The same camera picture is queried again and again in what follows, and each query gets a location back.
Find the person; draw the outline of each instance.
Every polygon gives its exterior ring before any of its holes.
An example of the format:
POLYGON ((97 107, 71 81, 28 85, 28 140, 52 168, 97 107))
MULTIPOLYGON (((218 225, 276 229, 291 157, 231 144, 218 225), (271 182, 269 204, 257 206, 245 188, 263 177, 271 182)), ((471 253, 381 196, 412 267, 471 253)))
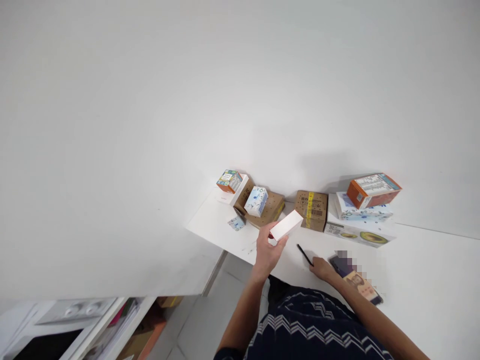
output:
POLYGON ((318 290, 290 286, 269 276, 288 236, 276 246, 260 228, 256 261, 225 329, 214 360, 409 359, 428 357, 378 308, 347 284, 323 258, 310 271, 350 305, 318 290), (270 278, 268 314, 259 320, 264 284, 270 278))

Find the yellow tape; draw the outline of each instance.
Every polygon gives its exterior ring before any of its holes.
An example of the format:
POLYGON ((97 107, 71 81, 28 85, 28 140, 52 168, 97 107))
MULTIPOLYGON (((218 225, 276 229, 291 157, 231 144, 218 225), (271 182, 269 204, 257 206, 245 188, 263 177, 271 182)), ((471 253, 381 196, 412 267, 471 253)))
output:
POLYGON ((306 228, 310 229, 310 218, 312 217, 312 202, 314 200, 314 193, 308 193, 308 207, 306 208, 306 228))

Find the avocado box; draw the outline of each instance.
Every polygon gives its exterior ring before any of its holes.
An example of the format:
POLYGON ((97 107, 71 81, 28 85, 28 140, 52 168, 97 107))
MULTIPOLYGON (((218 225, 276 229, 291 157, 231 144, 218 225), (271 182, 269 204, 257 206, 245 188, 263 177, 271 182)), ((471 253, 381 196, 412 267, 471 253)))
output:
POLYGON ((337 194, 328 194, 328 212, 323 231, 325 234, 374 248, 379 248, 397 238, 395 223, 391 219, 384 222, 375 219, 370 221, 340 220, 335 208, 336 196, 337 194))

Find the right hand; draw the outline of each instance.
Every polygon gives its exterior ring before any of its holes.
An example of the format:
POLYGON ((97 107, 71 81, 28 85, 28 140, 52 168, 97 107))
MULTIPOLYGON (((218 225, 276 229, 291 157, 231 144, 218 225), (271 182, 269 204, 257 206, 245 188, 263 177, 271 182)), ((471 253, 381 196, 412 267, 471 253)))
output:
POLYGON ((313 266, 310 266, 310 271, 316 275, 320 280, 326 281, 327 283, 331 280, 339 277, 333 267, 330 266, 328 262, 325 261, 323 257, 314 257, 312 259, 313 266))

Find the blue and white box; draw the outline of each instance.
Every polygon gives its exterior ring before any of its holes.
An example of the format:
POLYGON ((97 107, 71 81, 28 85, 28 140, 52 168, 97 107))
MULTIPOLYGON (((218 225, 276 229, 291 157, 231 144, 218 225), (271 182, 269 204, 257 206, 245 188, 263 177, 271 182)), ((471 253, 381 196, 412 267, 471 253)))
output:
POLYGON ((246 212, 258 218, 261 217, 268 198, 266 188, 254 186, 244 206, 246 212))
POLYGON ((339 220, 363 220, 385 222, 394 212, 390 204, 367 207, 362 210, 356 208, 345 191, 339 191, 334 197, 334 205, 339 220))
POLYGON ((245 218, 239 213, 237 209, 234 209, 236 212, 236 217, 228 222, 228 225, 231 226, 232 229, 235 231, 239 231, 241 228, 245 226, 246 220, 245 218))

